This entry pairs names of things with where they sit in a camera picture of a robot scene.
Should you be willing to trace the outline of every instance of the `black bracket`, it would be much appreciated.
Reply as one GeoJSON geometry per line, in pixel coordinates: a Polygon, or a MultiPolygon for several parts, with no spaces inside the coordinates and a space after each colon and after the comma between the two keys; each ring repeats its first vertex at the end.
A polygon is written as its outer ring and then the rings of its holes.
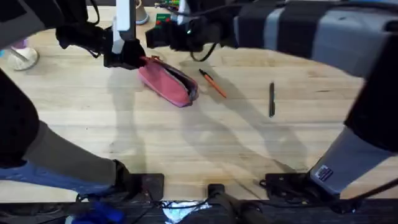
{"type": "Polygon", "coordinates": [[[305,173],[266,174],[266,178],[259,184],[267,191],[269,200],[287,205],[324,204],[338,214],[345,214],[354,213],[362,203],[362,201],[332,203],[340,200],[340,195],[329,194],[312,182],[305,173]]]}

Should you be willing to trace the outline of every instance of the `wooden tabletop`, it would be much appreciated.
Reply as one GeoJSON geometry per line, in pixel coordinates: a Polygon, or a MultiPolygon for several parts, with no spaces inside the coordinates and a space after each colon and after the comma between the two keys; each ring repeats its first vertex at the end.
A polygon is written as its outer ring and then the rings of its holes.
{"type": "MultiPolygon", "coordinates": [[[[147,8],[154,26],[155,14],[147,8]]],[[[100,7],[101,25],[115,10],[100,7]]],[[[95,19],[90,9],[90,18],[95,19]]],[[[194,78],[200,96],[177,108],[137,79],[136,71],[108,69],[85,50],[62,50],[54,30],[30,38],[41,55],[26,72],[5,72],[30,97],[40,118],[59,135],[86,150],[119,159],[131,172],[165,175],[165,198],[203,199],[210,183],[225,184],[237,198],[266,198],[257,186],[265,173],[306,172],[343,128],[362,80],[319,63],[268,50],[217,49],[204,63],[167,47],[146,49],[194,78]],[[220,96],[199,74],[208,72],[227,94],[220,96]],[[275,83],[275,116],[268,117],[269,84],[275,83]]],[[[396,177],[389,159],[353,183],[351,197],[396,177]]],[[[0,182],[0,202],[73,201],[68,190],[0,182]]],[[[390,190],[378,197],[398,197],[390,190]]]]}

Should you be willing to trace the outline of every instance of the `pink pencil case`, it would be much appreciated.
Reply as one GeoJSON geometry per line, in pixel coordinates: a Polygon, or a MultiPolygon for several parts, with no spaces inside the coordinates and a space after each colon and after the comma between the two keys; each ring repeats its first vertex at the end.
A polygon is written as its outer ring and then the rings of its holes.
{"type": "Polygon", "coordinates": [[[143,59],[146,65],[138,76],[161,97],[178,107],[190,106],[198,98],[198,84],[192,78],[155,57],[143,59]]]}

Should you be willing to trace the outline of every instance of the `cable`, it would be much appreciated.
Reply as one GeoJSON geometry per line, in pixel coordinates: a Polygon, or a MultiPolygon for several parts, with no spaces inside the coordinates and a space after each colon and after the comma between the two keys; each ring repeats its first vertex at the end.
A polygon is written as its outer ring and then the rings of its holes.
{"type": "Polygon", "coordinates": [[[169,207],[167,206],[160,206],[161,208],[166,208],[166,209],[186,209],[186,208],[195,208],[195,207],[199,207],[202,206],[204,204],[206,204],[209,200],[211,199],[211,197],[208,197],[206,200],[196,204],[196,205],[189,205],[189,206],[182,206],[182,207],[169,207]]]}
{"type": "MultiPolygon", "coordinates": [[[[214,7],[212,9],[208,9],[205,11],[200,11],[200,12],[194,12],[194,13],[184,13],[184,12],[178,12],[174,9],[172,9],[172,6],[169,6],[168,4],[158,4],[158,7],[162,7],[166,10],[168,10],[169,12],[178,15],[178,16],[186,16],[186,17],[199,17],[199,16],[204,16],[206,14],[212,13],[212,12],[216,12],[219,11],[221,9],[226,9],[229,7],[243,7],[243,6],[247,6],[249,4],[252,3],[234,3],[234,4],[227,4],[224,6],[218,6],[218,7],[214,7]]],[[[279,8],[279,7],[284,7],[286,6],[288,3],[286,3],[285,1],[278,1],[275,4],[275,8],[279,8]]],[[[397,13],[398,14],[398,7],[395,4],[392,3],[386,3],[386,2],[333,2],[330,3],[330,7],[361,7],[361,8],[373,8],[373,9],[382,9],[385,11],[390,11],[393,13],[397,13]]]]}
{"type": "Polygon", "coordinates": [[[194,61],[196,61],[196,62],[204,62],[204,61],[207,60],[207,59],[210,57],[210,55],[213,53],[213,51],[214,51],[214,49],[216,48],[217,44],[218,44],[218,43],[214,43],[214,44],[211,46],[209,52],[207,52],[207,54],[206,54],[202,59],[197,59],[197,58],[194,56],[193,52],[191,51],[191,52],[190,52],[191,58],[192,58],[194,61]]]}
{"type": "Polygon", "coordinates": [[[171,9],[171,6],[169,6],[168,4],[158,4],[157,6],[162,7],[162,8],[168,10],[169,12],[171,12],[171,13],[177,15],[177,16],[198,17],[198,16],[203,16],[205,14],[209,14],[209,13],[215,12],[215,11],[219,11],[221,9],[226,9],[226,8],[229,8],[229,7],[243,7],[243,6],[247,6],[249,4],[252,4],[252,3],[227,4],[227,5],[224,5],[224,6],[218,6],[218,7],[212,8],[212,9],[208,9],[208,10],[200,11],[200,12],[194,12],[194,13],[178,12],[176,10],[171,9]]]}
{"type": "Polygon", "coordinates": [[[98,10],[98,5],[95,0],[90,0],[91,4],[93,5],[93,8],[95,10],[95,13],[97,13],[97,21],[94,22],[94,25],[98,25],[100,23],[100,11],[98,10]]]}
{"type": "Polygon", "coordinates": [[[41,222],[41,223],[37,223],[37,224],[50,223],[50,222],[52,222],[52,221],[60,220],[60,219],[62,219],[62,218],[66,218],[66,217],[68,217],[68,216],[69,216],[69,215],[64,215],[64,216],[61,216],[61,217],[58,217],[58,218],[53,218],[53,219],[51,219],[51,220],[47,220],[47,221],[44,221],[44,222],[41,222]]]}

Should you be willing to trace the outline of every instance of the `blue object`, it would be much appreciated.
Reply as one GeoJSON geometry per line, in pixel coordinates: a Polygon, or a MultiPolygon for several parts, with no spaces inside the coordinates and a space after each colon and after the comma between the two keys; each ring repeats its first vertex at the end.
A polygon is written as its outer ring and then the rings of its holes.
{"type": "Polygon", "coordinates": [[[14,180],[63,189],[74,190],[79,194],[102,194],[107,192],[111,186],[66,177],[52,172],[44,167],[38,167],[27,162],[24,166],[10,169],[0,169],[0,180],[14,180]]]}
{"type": "Polygon", "coordinates": [[[72,224],[107,224],[122,223],[124,214],[122,211],[114,209],[102,202],[94,203],[95,210],[76,217],[72,224]]]}

